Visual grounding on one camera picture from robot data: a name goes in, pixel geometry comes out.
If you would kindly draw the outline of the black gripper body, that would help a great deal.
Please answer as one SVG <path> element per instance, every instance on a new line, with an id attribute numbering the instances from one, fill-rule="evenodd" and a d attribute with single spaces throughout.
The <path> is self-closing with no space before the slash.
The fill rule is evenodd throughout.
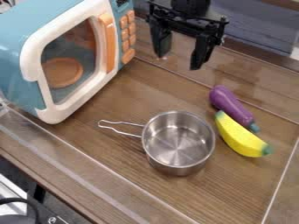
<path id="1" fill-rule="evenodd" d="M 149 25 L 150 18 L 157 18 L 173 32 L 187 36 L 195 37 L 202 32 L 217 37 L 223 35 L 230 21 L 211 9 L 211 0 L 171 0 L 169 6 L 158 0 L 149 0 L 147 3 L 150 6 L 146 19 Z"/>

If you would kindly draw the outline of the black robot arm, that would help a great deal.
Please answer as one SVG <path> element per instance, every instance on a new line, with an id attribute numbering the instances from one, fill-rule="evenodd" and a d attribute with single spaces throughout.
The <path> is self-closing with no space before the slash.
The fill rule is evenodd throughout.
<path id="1" fill-rule="evenodd" d="M 191 70 L 199 70 L 210 60 L 215 46 L 225 42 L 227 17 L 211 10 L 211 0 L 171 0 L 163 6 L 149 0 L 150 11 L 146 22 L 150 25 L 154 53 L 163 58 L 173 49 L 174 32 L 195 38 L 191 52 Z"/>

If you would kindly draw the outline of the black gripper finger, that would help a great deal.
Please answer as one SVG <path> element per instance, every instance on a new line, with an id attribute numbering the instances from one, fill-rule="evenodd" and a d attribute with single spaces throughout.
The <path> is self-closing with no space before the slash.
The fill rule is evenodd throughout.
<path id="1" fill-rule="evenodd" d="M 210 60 L 218 38 L 209 33 L 202 33 L 197 37 L 195 48 L 191 53 L 191 70 L 199 70 L 202 65 Z"/>
<path id="2" fill-rule="evenodd" d="M 154 44 L 154 52 L 162 58 L 170 51 L 173 46 L 173 31 L 169 26 L 157 18 L 150 18 L 150 30 Z"/>

